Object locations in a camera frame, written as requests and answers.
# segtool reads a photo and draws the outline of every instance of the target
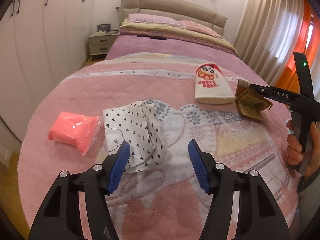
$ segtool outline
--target hand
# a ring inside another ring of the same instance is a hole
[[[293,130],[292,120],[287,122],[286,127]],[[320,166],[320,133],[316,127],[315,122],[311,123],[310,134],[313,141],[312,155],[308,164],[307,172],[305,174],[305,180],[308,180],[310,176],[319,168]],[[302,146],[295,138],[294,134],[289,134],[287,137],[288,147],[287,147],[287,162],[292,165],[298,165],[303,161]]]

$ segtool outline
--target cable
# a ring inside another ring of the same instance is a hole
[[[215,11],[218,12],[218,11],[217,11],[217,7],[216,7],[216,5],[214,4],[213,0],[211,0],[211,2],[212,2],[212,5],[214,6]]]
[[[117,29],[117,30],[112,30],[112,31],[107,31],[106,32],[106,35],[113,35],[113,34],[116,34],[116,33],[118,33],[119,32],[119,29]]]

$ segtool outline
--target beige curtain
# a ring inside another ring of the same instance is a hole
[[[312,77],[313,95],[315,96],[315,100],[320,102],[320,47],[310,72]]]
[[[234,47],[239,58],[273,85],[296,45],[303,0],[248,0]]]

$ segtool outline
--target window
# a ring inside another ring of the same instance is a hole
[[[309,31],[308,31],[308,38],[307,38],[307,45],[306,45],[306,49],[309,46],[310,40],[311,40],[311,36],[312,36],[312,31],[313,31],[313,14],[311,14],[311,23],[309,25]]]

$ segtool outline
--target orange curtain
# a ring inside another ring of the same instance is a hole
[[[306,50],[308,31],[311,23],[312,13],[314,14],[313,32],[312,32],[308,49]],[[311,67],[316,58],[319,45],[320,45],[320,21],[317,18],[314,11],[312,10],[308,1],[304,0],[303,22],[302,22],[297,44],[293,51],[305,53],[307,56],[309,67]],[[275,86],[285,90],[295,92],[295,93],[299,92],[299,81],[296,74],[293,55],[291,55],[283,73],[281,74]]]

